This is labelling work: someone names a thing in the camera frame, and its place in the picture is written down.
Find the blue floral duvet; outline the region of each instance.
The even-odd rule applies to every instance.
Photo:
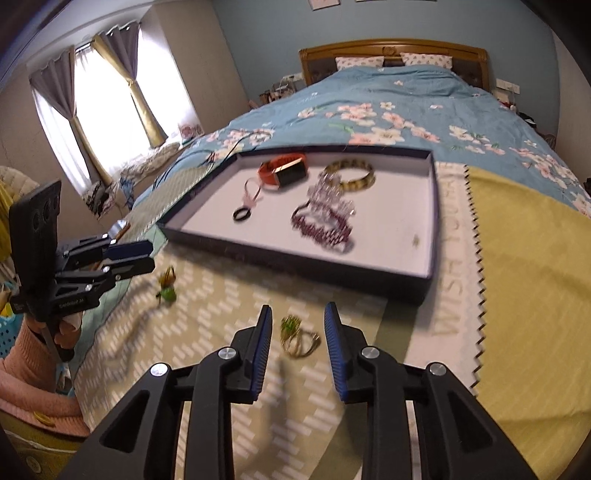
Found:
[[[484,168],[591,216],[590,197],[529,125],[488,92],[436,66],[341,70],[197,140],[165,175],[237,151],[317,144],[432,150],[437,161]],[[165,181],[156,185],[166,188]]]

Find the wooden headboard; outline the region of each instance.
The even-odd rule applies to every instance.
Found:
[[[452,70],[466,83],[490,90],[486,50],[457,43],[415,38],[354,40],[305,48],[300,50],[300,61],[306,85],[312,85],[337,71],[336,57],[384,56],[385,67],[400,67],[404,65],[401,53],[449,55],[453,58]]]

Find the button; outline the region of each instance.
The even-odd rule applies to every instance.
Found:
[[[27,457],[25,460],[27,461],[29,468],[33,470],[34,473],[41,473],[41,465],[39,465],[37,460],[35,460],[33,457]]]
[[[44,415],[43,413],[41,413],[39,411],[34,411],[33,416],[39,421],[39,423],[42,423],[46,427],[55,427],[56,426],[55,422],[51,418],[49,418],[47,415]]]

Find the zigzag black trim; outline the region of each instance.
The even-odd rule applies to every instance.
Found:
[[[480,286],[480,291],[478,295],[480,297],[480,302],[478,303],[478,307],[480,308],[480,314],[478,315],[478,319],[480,320],[480,326],[478,327],[478,332],[480,333],[480,339],[477,341],[477,346],[479,348],[479,352],[476,354],[475,359],[478,362],[478,366],[473,370],[472,374],[474,375],[475,381],[470,386],[472,390],[480,383],[480,376],[478,375],[478,371],[482,368],[482,362],[480,361],[480,356],[484,353],[483,343],[486,339],[486,336],[483,333],[484,327],[486,326],[486,322],[484,320],[484,315],[486,313],[486,309],[484,304],[486,303],[486,297],[484,296],[484,291],[486,290],[486,286],[484,284],[484,266],[482,265],[482,246],[480,245],[480,233],[478,232],[478,215],[476,214],[476,209],[474,208],[474,197],[472,196],[472,189],[470,188],[470,173],[468,170],[468,166],[464,166],[464,179],[466,180],[466,193],[468,195],[468,205],[470,207],[470,215],[472,217],[472,238],[474,239],[474,243],[476,245],[476,257],[478,258],[478,275],[480,276],[480,280],[478,280],[478,284]]]

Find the silver screw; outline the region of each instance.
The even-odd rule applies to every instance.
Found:
[[[155,377],[162,377],[168,371],[168,365],[166,364],[155,364],[150,368],[150,373]]]
[[[442,377],[443,375],[445,375],[447,373],[447,368],[445,368],[445,365],[443,365],[443,364],[434,363],[434,364],[431,364],[431,366],[429,367],[429,371],[433,375],[437,375],[438,377]]]
[[[379,357],[379,350],[374,346],[367,346],[361,350],[361,355],[369,359],[377,358]]]
[[[222,360],[230,360],[236,356],[236,351],[231,346],[226,346],[217,353],[217,356]]]

